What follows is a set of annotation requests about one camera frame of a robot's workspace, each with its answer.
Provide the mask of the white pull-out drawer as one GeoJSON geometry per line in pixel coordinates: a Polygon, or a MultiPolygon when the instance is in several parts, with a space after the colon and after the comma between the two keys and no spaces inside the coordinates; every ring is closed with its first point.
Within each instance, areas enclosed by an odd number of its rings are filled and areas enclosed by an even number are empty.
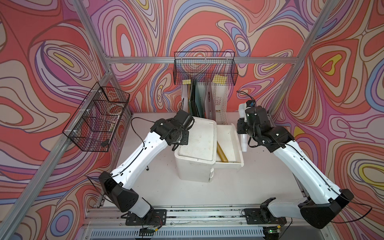
{"type": "Polygon", "coordinates": [[[222,148],[228,162],[222,162],[217,154],[215,169],[233,169],[239,171],[244,166],[243,152],[236,131],[232,125],[217,125],[217,141],[222,148]]]}

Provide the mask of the white drawer cabinet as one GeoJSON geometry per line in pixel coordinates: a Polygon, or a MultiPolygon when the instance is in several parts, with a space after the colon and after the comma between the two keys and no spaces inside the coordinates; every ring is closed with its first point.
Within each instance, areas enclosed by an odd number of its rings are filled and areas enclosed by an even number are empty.
{"type": "Polygon", "coordinates": [[[179,178],[192,182],[211,182],[216,158],[217,123],[213,120],[195,118],[189,130],[188,144],[175,150],[179,178]]]}

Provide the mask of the gold microphone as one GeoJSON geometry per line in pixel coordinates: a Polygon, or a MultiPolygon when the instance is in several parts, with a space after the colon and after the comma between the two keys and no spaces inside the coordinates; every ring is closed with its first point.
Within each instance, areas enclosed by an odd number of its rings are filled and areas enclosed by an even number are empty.
{"type": "Polygon", "coordinates": [[[223,163],[229,162],[229,160],[228,160],[227,156],[225,155],[224,150],[221,147],[221,145],[219,144],[219,142],[217,142],[217,154],[218,154],[221,162],[223,162],[223,163]]]}

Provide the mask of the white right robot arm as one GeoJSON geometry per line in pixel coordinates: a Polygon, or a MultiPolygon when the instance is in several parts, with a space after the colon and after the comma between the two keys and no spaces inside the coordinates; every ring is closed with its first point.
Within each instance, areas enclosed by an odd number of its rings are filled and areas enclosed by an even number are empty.
{"type": "Polygon", "coordinates": [[[302,151],[295,138],[283,127],[258,125],[240,118],[237,132],[247,134],[278,157],[302,184],[308,195],[296,200],[269,198],[261,209],[265,217],[303,219],[312,227],[322,229],[353,200],[348,189],[340,189],[329,180],[302,151]]]}

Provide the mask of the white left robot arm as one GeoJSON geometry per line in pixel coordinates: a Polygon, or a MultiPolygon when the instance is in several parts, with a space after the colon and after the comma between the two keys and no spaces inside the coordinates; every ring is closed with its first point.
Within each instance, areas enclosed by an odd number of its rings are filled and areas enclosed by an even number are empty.
{"type": "Polygon", "coordinates": [[[99,181],[110,202],[122,212],[131,212],[142,219],[152,217],[153,207],[133,190],[133,186],[149,163],[165,148],[187,145],[189,130],[195,119],[188,116],[159,119],[154,122],[139,147],[112,172],[102,172],[99,181]]]}

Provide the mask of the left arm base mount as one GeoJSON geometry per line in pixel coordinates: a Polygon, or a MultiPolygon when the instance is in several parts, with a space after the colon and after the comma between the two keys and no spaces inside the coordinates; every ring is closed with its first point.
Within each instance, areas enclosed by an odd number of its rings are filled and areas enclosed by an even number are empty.
{"type": "Polygon", "coordinates": [[[167,210],[166,209],[150,209],[150,211],[143,217],[140,218],[134,213],[128,212],[125,216],[126,226],[164,226],[167,221],[167,210]]]}

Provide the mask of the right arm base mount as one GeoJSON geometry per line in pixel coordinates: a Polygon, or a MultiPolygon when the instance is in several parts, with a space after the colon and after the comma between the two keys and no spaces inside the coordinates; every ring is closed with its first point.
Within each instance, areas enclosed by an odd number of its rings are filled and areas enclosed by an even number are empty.
{"type": "Polygon", "coordinates": [[[269,198],[264,201],[258,208],[247,208],[241,211],[242,215],[246,218],[248,225],[285,225],[286,218],[276,218],[269,211],[269,204],[276,198],[269,198]]]}

